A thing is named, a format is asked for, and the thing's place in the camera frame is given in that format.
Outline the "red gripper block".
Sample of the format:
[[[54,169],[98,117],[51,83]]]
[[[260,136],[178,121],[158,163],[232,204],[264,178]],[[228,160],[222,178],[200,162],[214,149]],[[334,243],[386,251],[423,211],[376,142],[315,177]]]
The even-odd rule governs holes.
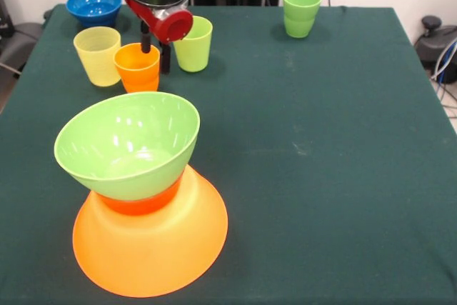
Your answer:
[[[194,19],[188,10],[189,0],[125,0],[141,22],[141,51],[151,50],[151,34],[159,40],[160,71],[168,75],[171,68],[169,43],[183,39]]]

